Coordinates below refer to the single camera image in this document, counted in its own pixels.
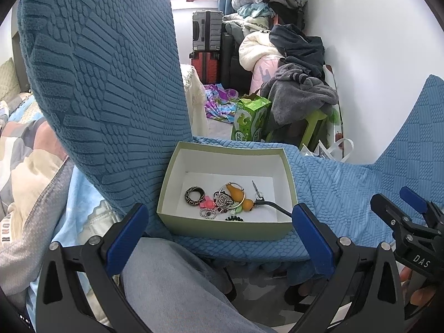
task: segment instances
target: person's leg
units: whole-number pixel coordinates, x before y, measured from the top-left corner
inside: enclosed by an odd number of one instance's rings
[[[122,272],[129,304],[154,333],[264,333],[219,289],[223,279],[185,248],[142,238]]]

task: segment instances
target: pile of clothes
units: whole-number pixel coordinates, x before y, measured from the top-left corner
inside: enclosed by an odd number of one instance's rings
[[[246,70],[253,71],[265,55],[280,56],[274,76],[261,86],[260,95],[273,103],[266,133],[279,134],[283,127],[286,130],[281,133],[286,133],[289,125],[318,109],[332,113],[338,95],[323,81],[324,46],[320,37],[306,36],[293,24],[275,25],[270,32],[249,34],[239,46],[239,62]]]
[[[231,0],[236,11],[223,18],[225,31],[233,35],[237,44],[252,32],[269,30],[272,18],[278,13],[282,23],[296,23],[295,10],[303,7],[307,0]]]

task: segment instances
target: blue textured chair cover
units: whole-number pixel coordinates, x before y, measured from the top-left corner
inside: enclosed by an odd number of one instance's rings
[[[299,237],[217,241],[172,236],[155,214],[169,158],[192,141],[179,71],[170,0],[21,0],[19,33],[36,100],[58,138],[101,194],[121,211],[135,202],[151,213],[147,232],[174,239],[202,257],[292,264],[292,283],[314,270]],[[257,149],[283,147],[297,195],[338,236],[375,246],[390,229],[369,210],[383,193],[408,185],[440,204],[444,197],[444,82],[431,76],[406,123],[373,165],[303,157],[292,145],[194,138]]]

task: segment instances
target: dark jacket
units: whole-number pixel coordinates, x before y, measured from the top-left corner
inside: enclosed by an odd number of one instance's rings
[[[275,25],[270,42],[285,57],[285,63],[303,66],[311,71],[311,76],[322,76],[324,46],[320,37],[305,36],[294,24]]]

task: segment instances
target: human hand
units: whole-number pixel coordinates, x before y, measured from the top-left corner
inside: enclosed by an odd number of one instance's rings
[[[399,274],[401,282],[410,279],[411,276],[412,276],[412,270],[407,267],[404,267],[401,273]],[[419,289],[416,292],[414,292],[410,297],[410,303],[412,303],[414,306],[423,307],[433,298],[436,290],[437,290],[436,286],[427,286],[425,288]]]

